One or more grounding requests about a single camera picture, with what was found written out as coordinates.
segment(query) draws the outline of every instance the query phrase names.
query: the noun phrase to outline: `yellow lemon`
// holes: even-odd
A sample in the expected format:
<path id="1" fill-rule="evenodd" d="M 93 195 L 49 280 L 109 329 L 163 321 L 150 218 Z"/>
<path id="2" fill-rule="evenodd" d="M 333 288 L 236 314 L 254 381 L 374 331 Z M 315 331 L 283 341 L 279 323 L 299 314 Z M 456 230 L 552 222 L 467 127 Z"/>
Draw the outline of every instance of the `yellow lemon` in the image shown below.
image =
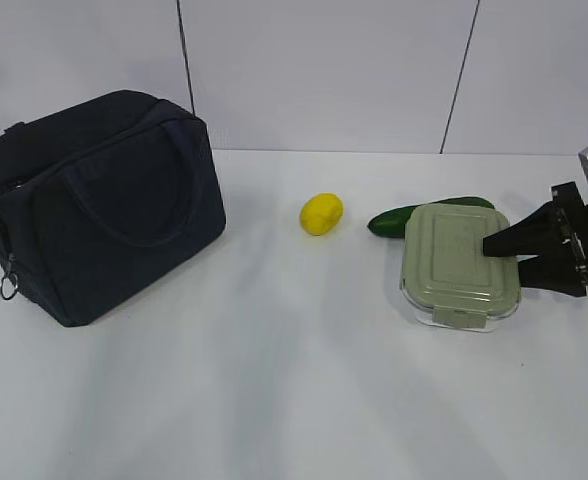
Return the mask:
<path id="1" fill-rule="evenodd" d="M 301 226 L 310 235 L 325 235 L 343 216 L 343 202 L 333 193 L 312 197 L 301 210 Z"/>

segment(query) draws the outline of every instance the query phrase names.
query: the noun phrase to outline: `food container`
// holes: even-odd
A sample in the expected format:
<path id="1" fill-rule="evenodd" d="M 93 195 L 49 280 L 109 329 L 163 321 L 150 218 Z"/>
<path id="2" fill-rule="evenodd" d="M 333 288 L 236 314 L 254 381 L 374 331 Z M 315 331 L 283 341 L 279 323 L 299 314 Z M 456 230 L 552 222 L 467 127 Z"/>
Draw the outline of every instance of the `food container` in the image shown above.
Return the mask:
<path id="1" fill-rule="evenodd" d="M 516 257 L 483 255 L 483 239 L 509 226 L 490 208 L 429 204 L 417 208 L 405 235 L 401 289 L 427 325 L 487 332 L 521 298 Z"/>

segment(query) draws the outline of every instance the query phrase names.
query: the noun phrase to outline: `white wall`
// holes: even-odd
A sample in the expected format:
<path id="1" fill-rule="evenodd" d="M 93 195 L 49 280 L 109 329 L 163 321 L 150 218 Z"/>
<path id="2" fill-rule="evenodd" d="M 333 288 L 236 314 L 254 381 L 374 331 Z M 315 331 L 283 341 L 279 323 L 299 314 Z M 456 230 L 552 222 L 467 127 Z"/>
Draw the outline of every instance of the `white wall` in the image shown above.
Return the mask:
<path id="1" fill-rule="evenodd" d="M 446 153 L 588 145 L 588 0 L 481 0 Z"/>
<path id="2" fill-rule="evenodd" d="M 438 152 L 476 0 L 182 0 L 219 148 Z"/>
<path id="3" fill-rule="evenodd" d="M 110 90 L 188 105 L 174 0 L 0 1 L 0 133 Z"/>

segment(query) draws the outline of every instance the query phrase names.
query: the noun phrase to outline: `navy blue bag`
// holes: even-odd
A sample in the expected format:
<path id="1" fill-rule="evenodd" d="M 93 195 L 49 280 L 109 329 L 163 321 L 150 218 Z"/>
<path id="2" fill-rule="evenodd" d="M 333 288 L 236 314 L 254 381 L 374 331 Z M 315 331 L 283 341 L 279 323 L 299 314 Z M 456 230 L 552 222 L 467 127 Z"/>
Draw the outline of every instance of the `navy blue bag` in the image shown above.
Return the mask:
<path id="1" fill-rule="evenodd" d="M 0 137 L 1 295 L 87 325 L 225 228 L 205 123 L 119 91 Z"/>

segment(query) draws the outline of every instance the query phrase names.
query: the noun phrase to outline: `green cucumber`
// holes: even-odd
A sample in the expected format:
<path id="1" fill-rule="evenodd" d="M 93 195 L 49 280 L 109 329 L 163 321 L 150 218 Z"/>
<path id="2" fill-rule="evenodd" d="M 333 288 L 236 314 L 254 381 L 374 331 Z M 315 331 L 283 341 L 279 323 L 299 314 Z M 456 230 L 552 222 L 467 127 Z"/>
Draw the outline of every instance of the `green cucumber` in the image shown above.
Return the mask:
<path id="1" fill-rule="evenodd" d="M 467 205 L 470 207 L 485 207 L 494 209 L 494 205 L 488 200 L 481 197 L 458 197 L 458 198 L 446 198 L 445 200 L 439 200 L 438 202 L 431 203 L 445 203 L 447 205 Z M 374 235 L 385 238 L 405 238 L 405 225 L 412 216 L 412 212 L 416 210 L 420 205 L 411 205 L 409 207 L 395 208 L 394 210 L 388 210 L 387 212 L 377 215 L 370 223 L 367 224 L 367 228 L 370 229 Z"/>

